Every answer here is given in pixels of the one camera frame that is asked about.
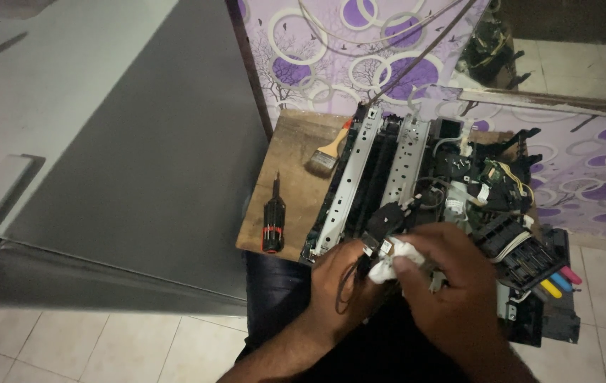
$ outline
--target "wooden brush handle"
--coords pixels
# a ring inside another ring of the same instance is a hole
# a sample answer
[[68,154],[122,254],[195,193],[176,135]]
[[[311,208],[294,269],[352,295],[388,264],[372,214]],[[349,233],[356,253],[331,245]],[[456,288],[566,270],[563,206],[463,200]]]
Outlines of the wooden brush handle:
[[338,144],[343,141],[343,138],[345,138],[346,135],[348,135],[348,129],[341,129],[341,131],[338,132],[336,138],[334,138],[334,140],[330,144],[323,148],[319,148],[319,150],[327,153],[328,155],[331,155],[332,157],[338,157]]

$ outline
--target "disassembled printer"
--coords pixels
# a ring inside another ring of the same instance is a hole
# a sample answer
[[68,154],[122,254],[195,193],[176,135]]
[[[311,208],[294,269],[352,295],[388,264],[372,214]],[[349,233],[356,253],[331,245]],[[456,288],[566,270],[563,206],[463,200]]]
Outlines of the disassembled printer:
[[[536,228],[526,215],[534,203],[530,167],[542,159],[527,154],[526,139],[540,129],[478,143],[469,140],[471,126],[463,121],[383,113],[358,106],[300,262],[315,262],[337,243],[360,238],[365,254],[356,277],[362,278],[390,235],[453,222],[495,264],[498,317],[510,341],[539,347],[545,336],[576,343],[580,318],[569,282],[581,280],[569,269],[567,233]],[[435,290],[447,283],[436,268],[429,274]]]

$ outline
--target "gray refrigerator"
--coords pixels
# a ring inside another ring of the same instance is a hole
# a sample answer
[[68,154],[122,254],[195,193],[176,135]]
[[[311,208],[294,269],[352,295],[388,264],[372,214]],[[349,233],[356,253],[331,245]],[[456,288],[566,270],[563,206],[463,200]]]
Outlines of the gray refrigerator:
[[[246,314],[234,243],[268,141],[231,14],[180,0],[4,222],[0,307]],[[0,224],[40,166],[18,154]]]

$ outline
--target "hand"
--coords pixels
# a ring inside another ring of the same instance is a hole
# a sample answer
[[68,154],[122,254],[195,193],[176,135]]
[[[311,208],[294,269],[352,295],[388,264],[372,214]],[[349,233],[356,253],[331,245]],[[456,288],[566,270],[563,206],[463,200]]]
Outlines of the hand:
[[450,283],[433,294],[416,264],[405,257],[393,259],[414,322],[424,335],[465,370],[490,353],[508,352],[497,325],[495,270],[469,237],[445,222],[397,237],[435,261]]
[[310,304],[297,321],[324,345],[333,347],[357,327],[372,313],[384,291],[368,278],[356,285],[353,272],[341,291],[341,313],[336,312],[341,280],[362,255],[362,248],[360,240],[341,243],[313,265]]

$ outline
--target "paint brush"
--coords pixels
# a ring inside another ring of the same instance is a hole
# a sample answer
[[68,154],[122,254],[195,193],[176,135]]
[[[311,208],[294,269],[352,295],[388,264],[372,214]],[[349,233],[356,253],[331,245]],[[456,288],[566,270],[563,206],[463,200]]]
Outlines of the paint brush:
[[343,138],[348,135],[352,122],[352,118],[346,121],[341,131],[338,132],[338,135],[330,144],[317,148],[313,156],[304,165],[308,173],[319,178],[329,178],[332,176],[332,170],[338,160],[338,146],[343,141]]

